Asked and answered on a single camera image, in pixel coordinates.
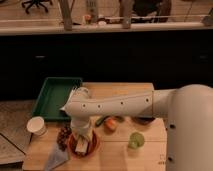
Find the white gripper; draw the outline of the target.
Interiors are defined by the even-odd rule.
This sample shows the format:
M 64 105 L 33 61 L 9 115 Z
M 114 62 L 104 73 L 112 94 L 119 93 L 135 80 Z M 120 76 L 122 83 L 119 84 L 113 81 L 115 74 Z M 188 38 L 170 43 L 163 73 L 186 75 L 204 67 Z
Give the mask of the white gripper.
M 85 138 L 87 141 L 92 140 L 92 126 L 91 122 L 79 123 L 78 121 L 71 121 L 70 127 L 72 129 L 72 134 L 76 140 L 80 137 Z

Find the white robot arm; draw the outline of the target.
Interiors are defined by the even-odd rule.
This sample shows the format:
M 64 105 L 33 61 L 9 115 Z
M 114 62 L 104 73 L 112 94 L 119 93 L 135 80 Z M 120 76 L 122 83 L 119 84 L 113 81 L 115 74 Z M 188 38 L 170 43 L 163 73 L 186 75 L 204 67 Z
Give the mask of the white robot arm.
M 213 171 L 213 87 L 191 84 L 102 99 L 79 87 L 64 111 L 80 135 L 88 131 L 95 115 L 165 118 L 166 171 Z

